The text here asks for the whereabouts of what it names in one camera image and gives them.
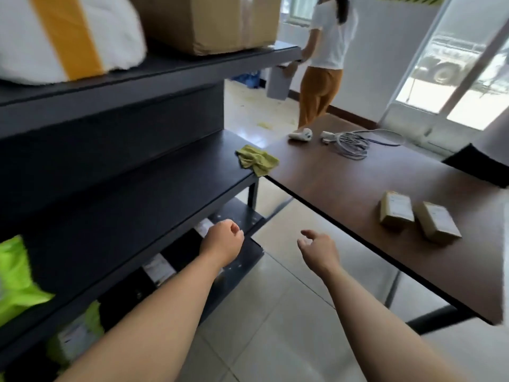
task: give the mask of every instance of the tile floor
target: tile floor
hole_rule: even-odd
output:
[[[296,102],[266,99],[262,89],[228,82],[225,106],[226,128],[260,147],[296,128]],[[247,193],[238,197],[245,201]],[[269,215],[286,198],[261,180],[257,210]],[[395,269],[294,199],[254,236],[265,256],[199,327],[180,382],[365,380],[330,296],[297,249],[302,228],[329,233],[347,271],[378,299],[385,298]],[[442,305],[442,299],[404,276],[392,310],[409,320]],[[507,381],[509,327],[473,319],[425,340],[472,380]]]

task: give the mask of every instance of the brown wooden table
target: brown wooden table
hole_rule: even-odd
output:
[[[362,128],[332,115],[310,128],[310,142],[283,139],[267,148],[280,160],[268,179],[450,303],[408,324],[424,334],[475,316],[500,323],[504,190],[407,147],[372,144],[366,159],[347,159],[334,144],[323,144],[320,133]],[[385,229],[378,204],[386,190],[406,194],[414,204],[446,206],[463,238],[442,247],[425,240],[418,224],[401,233]],[[250,192],[253,205],[255,186]]]

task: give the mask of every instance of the gray cable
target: gray cable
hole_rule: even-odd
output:
[[[360,133],[375,133],[382,131],[396,134],[399,137],[401,137],[402,141],[400,143],[386,143],[382,141],[365,138],[362,135],[360,135]],[[337,150],[341,155],[354,160],[361,160],[367,157],[367,151],[370,148],[370,143],[391,147],[402,146],[405,143],[405,138],[403,135],[398,134],[395,131],[386,129],[345,131],[336,134],[323,131],[320,137],[323,143],[329,144],[331,142],[334,142],[335,146],[337,147]]]

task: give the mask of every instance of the brown pants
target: brown pants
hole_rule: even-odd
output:
[[[343,70],[308,67],[300,84],[299,128],[325,114],[340,89]]]

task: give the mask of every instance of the ponytail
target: ponytail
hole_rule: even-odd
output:
[[[345,24],[348,19],[348,10],[350,2],[348,0],[336,0],[337,4],[337,21],[340,25]]]

